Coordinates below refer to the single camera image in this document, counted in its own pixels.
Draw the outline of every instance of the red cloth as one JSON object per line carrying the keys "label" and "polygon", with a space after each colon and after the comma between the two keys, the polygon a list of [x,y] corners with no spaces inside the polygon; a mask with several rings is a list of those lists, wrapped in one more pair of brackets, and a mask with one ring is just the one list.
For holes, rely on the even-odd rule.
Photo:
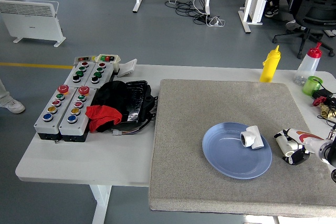
{"label": "red cloth", "polygon": [[95,131],[99,126],[114,121],[114,124],[121,122],[122,114],[115,108],[109,106],[93,105],[88,106],[85,115],[91,119],[89,124],[90,132]]}

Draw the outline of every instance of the black shoe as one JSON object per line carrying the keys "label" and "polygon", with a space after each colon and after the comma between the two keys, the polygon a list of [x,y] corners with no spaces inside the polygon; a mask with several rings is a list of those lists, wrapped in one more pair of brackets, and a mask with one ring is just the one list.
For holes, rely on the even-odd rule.
{"label": "black shoe", "polygon": [[279,13],[279,6],[273,5],[267,8],[265,12],[265,17],[272,18],[274,15],[277,15]]}

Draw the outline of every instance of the squeeze bottle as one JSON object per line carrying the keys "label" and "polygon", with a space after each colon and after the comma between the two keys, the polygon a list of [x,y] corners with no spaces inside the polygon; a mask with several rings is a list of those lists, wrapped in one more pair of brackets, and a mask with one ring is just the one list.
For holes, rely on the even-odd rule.
{"label": "squeeze bottle", "polygon": [[322,45],[321,42],[317,42],[316,47],[310,48],[303,61],[301,62],[298,70],[294,75],[294,83],[303,86],[307,78],[313,76],[317,65],[322,56],[322,52],[319,47]]}
{"label": "squeeze bottle", "polygon": [[281,53],[279,51],[279,45],[277,48],[269,52],[266,60],[262,63],[264,69],[262,70],[260,81],[261,82],[271,82],[277,69],[279,60],[281,58]]}

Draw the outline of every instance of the white table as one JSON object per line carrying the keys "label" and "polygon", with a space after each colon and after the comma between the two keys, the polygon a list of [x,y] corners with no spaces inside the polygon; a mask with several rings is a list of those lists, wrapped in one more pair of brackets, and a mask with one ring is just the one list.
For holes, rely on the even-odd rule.
{"label": "white table", "polygon": [[241,23],[244,27],[244,31],[247,34],[251,33],[249,25],[262,25],[262,22],[248,22],[247,21],[249,11],[250,11],[250,8],[251,8],[251,4],[252,4],[252,0],[245,0],[245,6],[241,7],[240,10],[238,11]]}
{"label": "white table", "polygon": [[[132,74],[117,79],[146,80],[156,96],[162,79],[259,81],[260,74],[261,69],[137,65]],[[293,83],[293,75],[292,70],[277,70],[273,82],[288,86],[311,133],[327,137],[330,127],[317,118],[319,108],[313,107],[313,99]],[[316,72],[316,76],[326,88],[336,85],[330,73]],[[55,144],[36,134],[16,168],[16,175],[28,182],[90,185],[97,200],[93,223],[103,223],[111,186],[149,186],[153,140],[154,122],[136,135],[89,133],[84,143]]]}

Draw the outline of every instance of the blue button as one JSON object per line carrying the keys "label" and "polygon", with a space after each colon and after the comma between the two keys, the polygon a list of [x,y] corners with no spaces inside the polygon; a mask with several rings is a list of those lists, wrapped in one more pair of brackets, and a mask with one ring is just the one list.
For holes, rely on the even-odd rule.
{"label": "blue button", "polygon": [[71,115],[68,117],[68,123],[76,123],[77,117],[75,115]]}
{"label": "blue button", "polygon": [[43,121],[50,122],[53,119],[52,114],[48,113],[43,116]]}

